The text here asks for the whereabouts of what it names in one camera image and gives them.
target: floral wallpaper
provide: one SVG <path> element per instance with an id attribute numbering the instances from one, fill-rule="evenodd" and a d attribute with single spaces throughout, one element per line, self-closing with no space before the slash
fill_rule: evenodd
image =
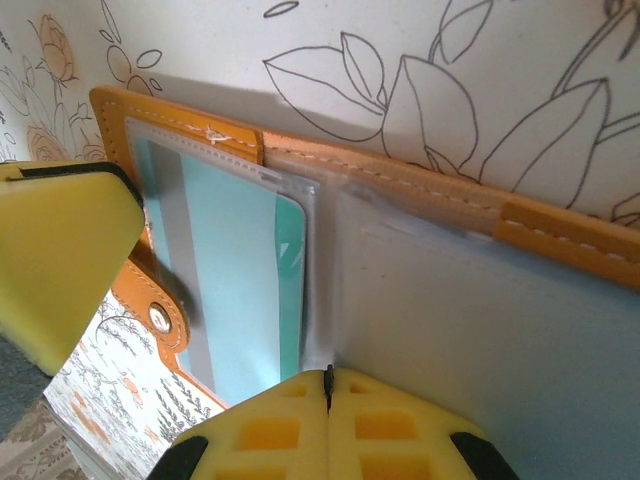
<path id="1" fill-rule="evenodd" d="M 636 0 L 71 5 L 0 20 L 0 161 L 103 159 L 106 83 L 640 228 Z"/>
<path id="2" fill-rule="evenodd" d="M 162 364 L 153 335 L 111 292 L 45 397 L 127 479 L 146 478 L 177 435 L 222 411 Z"/>
<path id="3" fill-rule="evenodd" d="M 153 91 L 162 91 L 158 80 L 132 73 L 132 64 L 122 48 L 123 42 L 114 16 L 105 0 L 100 5 L 104 28 L 100 28 L 96 34 L 107 42 L 106 63 L 113 80 L 140 93 L 152 95 Z M 22 55 L 17 68 L 7 63 L 0 68 L 0 98 L 5 100 L 5 109 L 12 108 L 24 118 L 21 129 L 30 159 L 71 159 L 86 162 L 106 160 L 88 101 L 88 90 L 93 85 L 87 84 L 78 73 L 82 69 L 77 64 L 65 29 L 51 14 L 29 19 L 27 24 L 32 34 L 30 43 L 37 45 L 38 52 Z M 2 32 L 0 40 L 6 53 L 15 60 L 15 52 L 9 47 Z M 161 51 L 150 49 L 137 56 L 135 65 L 139 69 L 151 69 L 161 58 Z M 74 92 L 75 97 L 79 92 L 82 101 L 72 101 L 69 92 Z M 7 124 L 2 110 L 0 123 Z M 16 144 L 16 139 L 10 132 L 3 133 L 3 137 L 0 137 L 0 161 L 17 159 L 15 149 L 12 148 Z"/>

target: light blue card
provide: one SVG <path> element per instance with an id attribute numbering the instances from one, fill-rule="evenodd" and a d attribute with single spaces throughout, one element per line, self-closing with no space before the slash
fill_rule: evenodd
<path id="1" fill-rule="evenodd" d="M 305 215 L 293 200 L 135 138 L 151 240 L 191 322 L 182 367 L 235 405 L 295 375 Z"/>

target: gray surface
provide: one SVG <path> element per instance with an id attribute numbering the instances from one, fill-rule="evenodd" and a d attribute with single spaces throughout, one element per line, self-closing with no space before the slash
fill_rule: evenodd
<path id="1" fill-rule="evenodd" d="M 40 397 L 50 379 L 0 336 L 0 441 Z"/>
<path id="2" fill-rule="evenodd" d="M 382 208 L 339 204 L 337 363 L 475 421 L 523 480 L 637 479 L 640 295 Z"/>
<path id="3" fill-rule="evenodd" d="M 155 142 L 149 142 L 149 151 L 153 158 L 156 186 L 161 198 L 162 220 L 171 258 L 172 272 L 165 272 L 162 279 L 170 284 L 173 293 L 183 302 L 189 319 L 191 340 L 187 354 L 190 373 L 215 392 L 180 154 Z M 207 361 L 198 361 L 202 358 L 206 358 Z"/>

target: yellow foam block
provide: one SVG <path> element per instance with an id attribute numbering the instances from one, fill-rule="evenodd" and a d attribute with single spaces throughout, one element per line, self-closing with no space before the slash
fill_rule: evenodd
<path id="1" fill-rule="evenodd" d="M 327 403 L 322 372 L 301 373 L 197 425 L 174 444 L 194 436 L 209 443 L 193 480 L 324 480 Z"/>
<path id="2" fill-rule="evenodd" d="M 517 476 L 473 423 L 360 373 L 336 369 L 333 375 L 301 373 L 185 432 L 148 480 L 167 478 Z"/>
<path id="3" fill-rule="evenodd" d="M 331 479 L 475 480 L 449 438 L 484 438 L 471 422 L 346 369 L 336 369 L 332 397 Z"/>
<path id="4" fill-rule="evenodd" d="M 112 164 L 0 166 L 0 333 L 50 375 L 144 227 L 120 173 Z"/>

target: white stitching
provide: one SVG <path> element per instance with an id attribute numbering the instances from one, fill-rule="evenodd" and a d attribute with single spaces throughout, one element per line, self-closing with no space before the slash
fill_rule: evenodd
<path id="1" fill-rule="evenodd" d="M 182 143 L 183 145 L 186 145 L 188 147 L 191 147 L 195 150 L 198 150 L 199 152 L 204 153 L 205 155 L 208 155 L 209 157 L 216 157 L 218 160 L 222 160 L 230 165 L 233 165 L 235 167 L 239 167 L 239 168 L 244 168 L 245 170 L 248 170 L 252 173 L 255 174 L 262 174 L 262 172 L 256 168 L 255 166 L 253 166 L 254 164 L 248 163 L 247 161 L 241 161 L 241 160 L 237 160 L 236 158 L 234 158 L 231 155 L 227 155 L 224 152 L 221 152 L 220 150 L 216 150 L 213 149 L 212 147 L 208 147 L 203 145 L 200 142 L 197 142 L 195 140 L 190 140 L 190 139 L 185 139 L 184 137 L 180 136 L 177 133 L 173 133 L 173 132 L 167 132 L 166 130 L 162 130 L 160 128 L 154 127 L 152 125 L 148 126 L 149 130 L 151 130 L 151 133 L 153 133 L 154 135 L 157 135 L 159 137 L 164 137 L 164 138 L 168 138 L 169 140 L 173 140 L 173 141 L 177 141 Z M 133 144 L 131 141 L 129 141 L 129 152 L 131 155 L 135 155 L 135 148 L 133 147 Z M 290 182 L 284 178 L 280 179 L 280 184 L 283 187 L 286 187 L 289 190 L 295 190 L 297 192 L 305 192 L 304 187 L 296 185 L 293 182 Z"/>
<path id="2" fill-rule="evenodd" d="M 347 164 L 347 163 L 344 163 L 344 162 L 341 162 L 339 160 L 335 160 L 335 159 L 329 158 L 329 157 L 318 157 L 316 155 L 310 155 L 308 153 L 298 153 L 298 152 L 294 152 L 293 150 L 289 150 L 289 149 L 286 149 L 286 148 L 278 148 L 278 147 L 265 147 L 265 148 L 267 148 L 268 150 L 281 150 L 281 151 L 284 151 L 284 152 L 289 153 L 291 155 L 297 155 L 297 156 L 300 156 L 300 157 L 303 157 L 303 158 L 312 158 L 314 160 L 319 160 L 319 161 L 324 162 L 324 163 L 333 163 L 334 165 L 339 165 L 341 167 L 347 167 L 350 170 L 358 170 L 358 171 L 360 171 L 362 173 L 366 173 L 367 175 L 378 177 L 381 180 L 384 180 L 386 182 L 399 183 L 400 185 L 404 185 L 405 187 L 412 187 L 412 188 L 418 189 L 421 192 L 427 193 L 427 194 L 432 195 L 434 197 L 446 198 L 447 200 L 449 200 L 451 202 L 464 203 L 465 205 L 468 205 L 471 208 L 477 208 L 479 210 L 484 210 L 484 211 L 492 212 L 492 213 L 498 213 L 499 212 L 499 210 L 497 208 L 495 208 L 495 207 L 491 207 L 489 205 L 482 205 L 480 203 L 471 202 L 466 198 L 452 197 L 452 196 L 444 194 L 442 192 L 438 192 L 438 191 L 435 191 L 435 190 L 430 190 L 430 189 L 428 189 L 426 187 L 423 187 L 422 185 L 417 185 L 417 184 L 411 183 L 411 182 L 409 182 L 407 180 L 400 180 L 398 178 L 393 178 L 393 177 L 390 177 L 388 175 L 384 175 L 384 174 L 382 174 L 380 172 L 376 172 L 374 170 L 369 170 L 369 169 L 363 168 L 363 167 L 361 167 L 359 165 Z"/>
<path id="3" fill-rule="evenodd" d="M 596 247 L 595 245 L 591 245 L 590 243 L 585 243 L 585 242 L 578 242 L 575 240 L 572 240 L 569 237 L 565 237 L 562 235 L 554 235 L 553 233 L 547 232 L 545 230 L 540 230 L 539 228 L 535 228 L 535 227 L 530 227 L 529 225 L 525 225 L 524 223 L 521 222 L 516 222 L 513 220 L 508 220 L 505 219 L 503 220 L 504 223 L 506 223 L 507 225 L 511 225 L 513 227 L 518 227 L 518 228 L 524 228 L 526 230 L 529 230 L 537 235 L 542 235 L 545 237 L 551 237 L 551 238 L 555 238 L 556 240 L 560 241 L 560 242 L 564 242 L 564 243 L 571 243 L 573 245 L 577 245 L 578 247 L 582 247 L 585 248 L 587 250 L 591 250 L 593 252 L 598 252 L 601 255 L 605 255 L 607 257 L 613 258 L 614 260 L 619 260 L 621 262 L 625 262 L 628 263 L 629 265 L 636 265 L 638 264 L 638 262 L 635 262 L 633 260 L 631 260 L 630 258 L 625 257 L 624 255 L 620 255 L 618 253 L 611 253 L 611 252 L 606 252 L 604 250 L 600 250 L 598 247 Z"/>
<path id="4" fill-rule="evenodd" d="M 135 107 L 132 107 L 130 105 L 123 105 L 123 104 L 119 104 L 119 103 L 115 103 L 115 102 L 105 102 L 105 104 L 112 105 L 112 106 L 115 106 L 115 107 L 123 107 L 123 108 L 127 108 L 129 110 L 134 110 L 134 111 L 142 113 L 142 114 L 151 115 L 151 116 L 157 117 L 157 118 L 162 118 L 163 120 L 166 120 L 168 122 L 176 123 L 178 125 L 182 125 L 182 126 L 188 128 L 189 130 L 203 131 L 203 129 L 200 128 L 200 127 L 196 127 L 194 125 L 191 125 L 191 124 L 188 124 L 188 123 L 184 123 L 184 122 L 181 122 L 179 120 L 175 120 L 173 118 L 168 118 L 168 117 L 165 117 L 164 115 L 159 115 L 157 113 L 147 112 L 145 110 L 141 110 L 139 108 L 135 108 Z M 109 137 L 111 137 L 111 129 L 109 129 L 109 127 L 106 125 L 107 124 L 107 117 L 106 117 L 106 113 L 104 111 L 104 105 L 102 107 L 102 116 L 103 116 L 103 118 L 105 120 L 105 127 L 107 128 L 107 131 L 109 133 Z M 229 140 L 234 140 L 235 142 L 241 143 L 241 144 L 246 145 L 246 146 L 248 146 L 250 148 L 255 148 L 256 147 L 255 144 L 246 143 L 246 142 L 243 142 L 242 140 L 238 140 L 237 138 L 229 137 L 228 139 Z M 111 138 L 109 138 L 109 141 L 110 141 L 111 145 L 114 145 L 114 142 L 113 142 L 113 140 Z M 308 153 L 305 154 L 305 153 L 295 152 L 293 150 L 286 149 L 286 148 L 279 148 L 279 147 L 266 147 L 266 148 L 269 149 L 269 150 L 284 151 L 286 153 L 289 153 L 289 154 L 292 154 L 292 155 L 297 155 L 297 156 L 300 156 L 300 157 L 303 157 L 303 158 L 312 158 L 314 160 L 319 160 L 319 161 L 324 162 L 324 163 L 332 163 L 334 165 L 339 165 L 339 166 L 342 166 L 342 167 L 346 167 L 346 168 L 348 168 L 350 170 L 358 170 L 358 171 L 360 171 L 362 173 L 366 173 L 368 175 L 372 175 L 372 176 L 378 177 L 381 180 L 384 180 L 384 181 L 387 181 L 387 182 L 399 183 L 399 184 L 407 186 L 407 187 L 415 188 L 417 190 L 420 190 L 421 192 L 427 193 L 427 194 L 432 195 L 434 197 L 442 197 L 442 198 L 446 198 L 447 200 L 452 201 L 452 202 L 464 203 L 464 204 L 468 205 L 471 208 L 485 210 L 485 211 L 492 212 L 492 213 L 498 213 L 500 211 L 499 209 L 497 209 L 495 207 L 491 207 L 489 205 L 482 205 L 482 204 L 479 204 L 479 203 L 471 202 L 466 198 L 452 197 L 452 196 L 446 195 L 446 194 L 444 194 L 442 192 L 438 192 L 438 191 L 435 191 L 435 190 L 430 190 L 430 189 L 428 189 L 426 187 L 423 187 L 422 185 L 417 185 L 417 184 L 409 182 L 407 180 L 401 180 L 401 179 L 397 179 L 397 178 L 392 178 L 392 177 L 389 177 L 387 175 L 383 175 L 380 172 L 375 172 L 373 170 L 365 169 L 365 168 L 363 168 L 363 167 L 361 167 L 359 165 L 348 164 L 348 163 L 341 162 L 339 160 L 335 160 L 335 159 L 329 158 L 329 157 L 319 157 L 319 156 L 308 154 Z M 116 155 L 115 147 L 113 147 L 113 153 L 114 153 L 114 157 L 116 157 L 117 155 Z M 620 255 L 620 254 L 617 254 L 617 253 L 613 253 L 613 252 L 606 252 L 604 250 L 600 250 L 596 246 L 588 244 L 588 243 L 576 242 L 576 241 L 571 240 L 568 237 L 554 235 L 554 234 L 552 234 L 550 232 L 546 232 L 546 231 L 541 230 L 539 228 L 529 227 L 529 226 L 527 226 L 527 225 L 525 225 L 523 223 L 514 222 L 513 220 L 504 220 L 504 221 L 505 221 L 505 223 L 507 223 L 509 225 L 517 226 L 517 227 L 520 227 L 520 228 L 526 228 L 527 230 L 531 230 L 531 231 L 533 231 L 534 233 L 536 233 L 538 235 L 549 236 L 551 238 L 555 238 L 555 239 L 557 239 L 559 241 L 562 241 L 562 242 L 569 242 L 569 243 L 571 243 L 573 245 L 577 245 L 577 246 L 582 247 L 582 248 L 586 248 L 586 249 L 589 249 L 589 250 L 596 251 L 596 252 L 598 252 L 598 253 L 600 253 L 602 255 L 605 255 L 607 257 L 613 258 L 615 260 L 619 260 L 619 261 L 628 263 L 630 265 L 635 265 L 635 264 L 638 263 L 638 262 L 632 261 L 631 259 L 629 259 L 629 258 L 627 258 L 627 257 L 625 257 L 623 255 Z"/>
<path id="5" fill-rule="evenodd" d="M 212 143 L 215 143 L 216 141 L 233 140 L 234 142 L 240 143 L 242 145 L 246 145 L 249 148 L 256 148 L 256 146 L 257 146 L 255 143 L 247 143 L 245 141 L 238 140 L 237 138 L 233 138 L 233 137 L 229 137 L 229 136 L 223 135 L 223 134 L 221 134 L 219 132 L 216 132 L 215 130 L 211 130 L 211 127 L 209 125 L 207 125 L 206 127 L 196 127 L 195 125 L 191 125 L 189 123 L 184 123 L 184 122 L 181 122 L 180 120 L 175 120 L 173 118 L 165 117 L 164 115 L 160 115 L 159 113 L 147 112 L 145 110 L 141 110 L 139 108 L 132 107 L 131 105 L 123 105 L 123 104 L 116 103 L 116 102 L 105 102 L 105 105 L 112 105 L 114 107 L 123 107 L 123 108 L 126 108 L 128 110 L 133 110 L 133 111 L 138 112 L 138 113 L 142 113 L 142 114 L 145 114 L 145 115 L 151 115 L 152 117 L 156 117 L 156 118 L 161 118 L 163 120 L 166 120 L 167 122 L 171 122 L 171 123 L 176 123 L 178 125 L 182 125 L 183 127 L 187 127 L 191 131 L 205 132 L 205 136 L 206 136 L 207 140 L 211 141 Z M 213 134 L 218 136 L 215 139 L 215 141 L 212 138 L 209 138 L 209 136 L 213 135 Z"/>

